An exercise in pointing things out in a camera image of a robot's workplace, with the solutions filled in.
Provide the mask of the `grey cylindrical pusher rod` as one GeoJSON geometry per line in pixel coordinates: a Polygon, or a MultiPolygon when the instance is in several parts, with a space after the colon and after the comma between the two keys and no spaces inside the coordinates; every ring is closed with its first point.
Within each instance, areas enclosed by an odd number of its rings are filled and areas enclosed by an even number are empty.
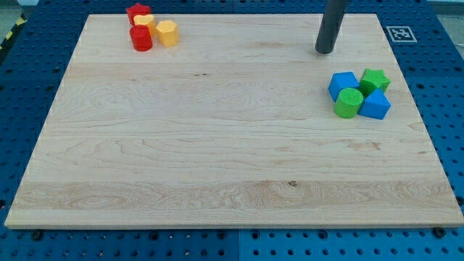
{"type": "Polygon", "coordinates": [[[330,54],[344,19],[348,0],[328,0],[321,20],[315,50],[321,54],[330,54]]]}

